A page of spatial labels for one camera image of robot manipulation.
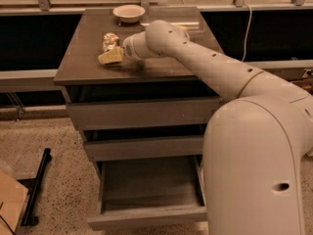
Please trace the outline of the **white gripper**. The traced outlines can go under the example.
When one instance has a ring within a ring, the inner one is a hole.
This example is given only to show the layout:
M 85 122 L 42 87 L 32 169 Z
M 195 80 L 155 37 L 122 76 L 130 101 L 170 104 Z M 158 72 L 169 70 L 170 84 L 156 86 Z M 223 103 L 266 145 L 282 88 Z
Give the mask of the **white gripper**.
M 98 61 L 102 65 L 121 62 L 123 60 L 123 51 L 126 58 L 136 61 L 155 58 L 157 56 L 149 48 L 144 31 L 126 37 L 122 47 L 123 50 L 120 47 L 115 47 L 103 53 L 98 57 Z

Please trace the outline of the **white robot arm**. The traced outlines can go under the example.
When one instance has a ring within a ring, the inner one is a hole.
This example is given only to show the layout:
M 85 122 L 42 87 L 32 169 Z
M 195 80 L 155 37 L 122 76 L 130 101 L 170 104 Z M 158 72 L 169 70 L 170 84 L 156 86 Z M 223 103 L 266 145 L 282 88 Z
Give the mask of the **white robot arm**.
M 300 163 L 313 149 L 313 97 L 153 21 L 122 42 L 130 60 L 177 60 L 223 100 L 202 149 L 209 235 L 305 235 Z

